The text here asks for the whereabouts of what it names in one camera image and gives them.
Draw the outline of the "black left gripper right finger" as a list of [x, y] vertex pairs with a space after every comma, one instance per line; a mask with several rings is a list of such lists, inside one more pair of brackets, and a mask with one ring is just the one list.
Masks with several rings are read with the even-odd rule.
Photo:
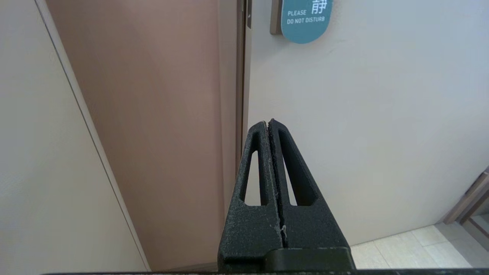
[[287, 127], [269, 122], [282, 247], [268, 270], [355, 270], [350, 246]]

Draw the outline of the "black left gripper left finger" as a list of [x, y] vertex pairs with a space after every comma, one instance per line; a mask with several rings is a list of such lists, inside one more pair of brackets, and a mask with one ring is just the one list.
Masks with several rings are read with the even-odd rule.
[[[245, 202], [252, 154], [258, 155], [261, 204]], [[218, 249], [219, 270], [263, 270], [265, 255], [283, 245], [269, 131], [262, 121], [247, 134]]]

